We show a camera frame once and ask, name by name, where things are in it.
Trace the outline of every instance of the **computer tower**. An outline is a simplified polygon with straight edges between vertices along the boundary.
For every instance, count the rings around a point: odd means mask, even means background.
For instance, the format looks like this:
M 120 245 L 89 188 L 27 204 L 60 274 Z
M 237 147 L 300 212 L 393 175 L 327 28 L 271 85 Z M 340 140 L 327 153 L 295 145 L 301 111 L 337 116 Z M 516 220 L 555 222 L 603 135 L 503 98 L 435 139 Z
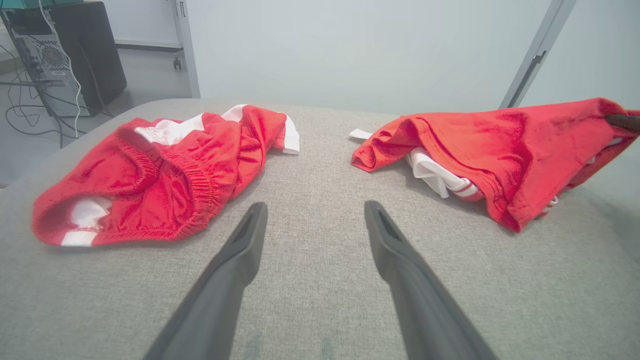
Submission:
M 2 9 L 3 21 L 13 38 L 32 81 L 40 84 L 45 100 L 58 116 L 93 116 L 127 87 L 104 3 L 90 1 L 45 9 L 60 42 L 44 21 L 40 8 Z M 62 49 L 71 59 L 71 66 Z

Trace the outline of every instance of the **gray fabric surface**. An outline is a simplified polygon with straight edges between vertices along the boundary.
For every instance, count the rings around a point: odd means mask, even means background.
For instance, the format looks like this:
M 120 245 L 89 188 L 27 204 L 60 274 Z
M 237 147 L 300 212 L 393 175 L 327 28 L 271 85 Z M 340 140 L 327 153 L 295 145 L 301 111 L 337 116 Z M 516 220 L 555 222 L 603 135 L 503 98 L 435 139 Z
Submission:
M 206 231 L 179 243 L 69 249 L 31 234 L 36 197 L 118 125 L 233 104 L 138 106 L 0 192 L 1 359 L 140 359 L 256 201 L 269 206 L 267 235 L 232 359 L 405 359 L 369 248 L 369 199 L 386 207 L 500 358 L 637 359 L 640 266 L 625 250 L 637 228 L 620 230 L 637 218 L 612 217 L 615 208 L 575 190 L 513 234 L 482 203 L 440 199 L 405 163 L 373 174 L 352 167 L 358 143 L 347 134 L 393 115 L 256 104 L 295 121 L 301 154 L 269 154 L 262 175 Z

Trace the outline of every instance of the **red garment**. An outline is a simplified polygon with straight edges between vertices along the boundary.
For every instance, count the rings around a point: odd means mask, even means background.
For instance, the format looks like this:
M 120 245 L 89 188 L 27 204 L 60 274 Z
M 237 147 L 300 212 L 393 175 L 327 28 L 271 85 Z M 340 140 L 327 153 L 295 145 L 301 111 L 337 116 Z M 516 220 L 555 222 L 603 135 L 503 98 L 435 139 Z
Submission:
M 286 114 L 254 106 L 134 119 L 35 201 L 33 233 L 62 246 L 183 239 L 260 174 L 269 148 L 297 153 L 298 144 Z
M 519 233 L 565 186 L 583 183 L 635 140 L 637 135 L 610 126 L 604 120 L 609 114 L 640 111 L 590 99 L 410 115 L 379 129 L 353 153 L 351 163 L 371 172 L 422 146 L 438 164 L 471 180 L 484 193 L 489 215 Z M 607 147 L 614 137 L 621 142 Z

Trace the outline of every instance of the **teal object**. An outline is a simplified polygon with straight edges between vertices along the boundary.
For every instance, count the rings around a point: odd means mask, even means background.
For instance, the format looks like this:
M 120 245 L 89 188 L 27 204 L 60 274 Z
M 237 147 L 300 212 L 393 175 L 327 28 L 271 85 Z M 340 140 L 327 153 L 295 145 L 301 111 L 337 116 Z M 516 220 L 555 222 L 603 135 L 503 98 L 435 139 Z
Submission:
M 56 5 L 82 3 L 83 0 L 56 0 Z M 42 6 L 52 6 L 53 1 L 42 0 Z M 38 0 L 3 0 L 3 9 L 31 9 L 39 8 Z

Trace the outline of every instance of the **white cable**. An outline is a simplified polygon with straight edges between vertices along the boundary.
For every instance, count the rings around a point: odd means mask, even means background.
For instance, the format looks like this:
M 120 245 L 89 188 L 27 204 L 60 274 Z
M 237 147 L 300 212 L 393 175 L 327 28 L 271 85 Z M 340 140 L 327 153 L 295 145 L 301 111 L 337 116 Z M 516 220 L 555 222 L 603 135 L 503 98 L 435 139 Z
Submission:
M 53 27 L 53 25 L 49 22 L 49 19 L 47 19 L 47 16 L 44 13 L 44 8 L 42 7 L 42 0 L 38 0 L 38 4 L 40 5 L 40 13 L 42 13 L 42 17 L 44 18 L 44 21 L 46 21 L 47 25 L 49 25 L 49 28 L 51 28 L 51 32 L 54 35 L 56 35 L 56 40 L 58 40 L 58 44 L 60 45 L 60 52 L 69 61 L 69 71 L 71 71 L 71 76 L 74 78 L 74 81 L 78 84 L 78 92 L 76 93 L 76 106 L 78 107 L 78 114 L 76 115 L 76 119 L 74 120 L 74 129 L 76 130 L 76 138 L 78 138 L 78 118 L 80 117 L 80 113 L 82 112 L 82 109 L 80 108 L 80 102 L 79 102 L 82 85 L 80 85 L 80 81 L 76 79 L 76 75 L 74 74 L 74 69 L 71 67 L 71 58 L 62 49 L 62 43 L 60 42 L 60 37 L 58 36 L 58 32 L 56 31 L 56 28 Z

